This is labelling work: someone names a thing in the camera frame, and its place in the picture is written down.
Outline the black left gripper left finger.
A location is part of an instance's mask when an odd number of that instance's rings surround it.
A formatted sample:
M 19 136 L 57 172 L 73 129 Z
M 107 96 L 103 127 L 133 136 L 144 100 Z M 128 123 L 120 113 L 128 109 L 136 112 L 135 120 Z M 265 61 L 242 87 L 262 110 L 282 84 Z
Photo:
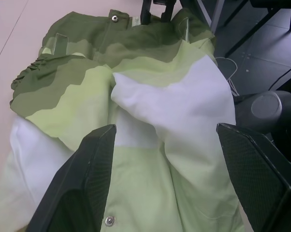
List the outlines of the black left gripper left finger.
M 85 136 L 52 179 L 29 232 L 98 232 L 111 181 L 116 126 Z

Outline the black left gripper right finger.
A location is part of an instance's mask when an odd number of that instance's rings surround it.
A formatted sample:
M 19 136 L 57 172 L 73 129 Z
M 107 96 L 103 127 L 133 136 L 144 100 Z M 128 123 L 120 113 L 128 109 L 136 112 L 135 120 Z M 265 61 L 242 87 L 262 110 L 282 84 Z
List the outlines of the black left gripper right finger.
M 291 163 L 263 134 L 219 123 L 234 190 L 255 232 L 291 232 Z

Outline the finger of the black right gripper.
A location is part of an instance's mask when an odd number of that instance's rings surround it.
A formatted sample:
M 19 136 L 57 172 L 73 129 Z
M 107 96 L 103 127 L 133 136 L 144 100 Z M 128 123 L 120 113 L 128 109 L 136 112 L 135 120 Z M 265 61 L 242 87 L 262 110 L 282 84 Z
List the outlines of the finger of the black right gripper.
M 176 0 L 153 0 L 156 5 L 165 6 L 165 11 L 161 14 L 162 21 L 170 21 Z
M 148 25 L 151 19 L 150 7 L 152 0 L 143 0 L 140 20 L 142 25 Z

